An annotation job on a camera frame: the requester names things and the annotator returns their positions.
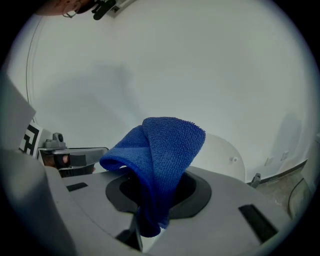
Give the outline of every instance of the cable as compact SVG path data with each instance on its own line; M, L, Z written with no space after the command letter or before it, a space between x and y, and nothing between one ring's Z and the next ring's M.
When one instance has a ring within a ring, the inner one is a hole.
M31 105L31 103L30 103L30 100L29 100L29 92L28 92L28 62L29 62L29 57L30 57L30 52L31 52L32 43L33 43L33 41L34 41L34 37L35 37L35 35L36 35L36 32L37 32L37 30L38 30L38 27L39 27L42 19L43 19L43 17L40 18L38 24L37 24L36 27L35 27L35 30L34 30L34 32L33 32L32 38L31 38L31 42L30 42L30 46L29 46L29 50L28 50L28 55L27 55L27 57L26 57L26 66L25 66L25 89L26 89L26 99L27 99L27 101L28 101L28 103L29 103L30 105Z
M288 210L288 213L289 213L291 219L293 219L293 216L292 216L292 213L291 213L291 211L290 211L290 199L291 199L291 196L292 196L294 190L296 189L296 187L297 187L303 180L304 180L304 178L302 178L302 179L294 186L294 188L291 190L290 195L289 195L287 210Z

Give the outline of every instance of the blue microfiber towel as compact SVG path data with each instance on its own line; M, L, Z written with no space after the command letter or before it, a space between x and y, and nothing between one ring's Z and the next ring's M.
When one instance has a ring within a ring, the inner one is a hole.
M133 128L101 159L103 168L132 169L140 180L140 233L154 237L169 224L176 187L200 151L206 133L194 123L174 117L149 117Z

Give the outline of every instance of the metal bracket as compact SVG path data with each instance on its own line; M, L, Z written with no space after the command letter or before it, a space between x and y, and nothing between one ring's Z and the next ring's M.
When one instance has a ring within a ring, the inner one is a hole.
M256 173L250 183L250 187L253 187L254 189L256 189L259 186L260 182L261 182L261 174Z
M44 142L44 147L46 149L65 149L66 143L64 142L64 137L61 133L54 133L52 139L47 139Z

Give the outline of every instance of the small screw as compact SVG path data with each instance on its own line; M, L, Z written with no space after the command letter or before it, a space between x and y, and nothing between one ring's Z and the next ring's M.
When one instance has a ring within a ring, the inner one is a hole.
M61 133L59 133L59 135L58 135L58 139L59 139L59 141L60 141L60 142L63 142L63 141L64 141L64 137L62 136L62 134L61 134Z

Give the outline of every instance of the white wall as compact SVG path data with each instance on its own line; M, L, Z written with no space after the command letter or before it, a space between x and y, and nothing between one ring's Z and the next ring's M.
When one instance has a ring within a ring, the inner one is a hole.
M22 91L30 33L9 67ZM317 133L318 71L271 4L138 0L116 19L46 18L35 47L37 121L71 147L112 147L144 118L174 116L230 142L250 181L303 162Z

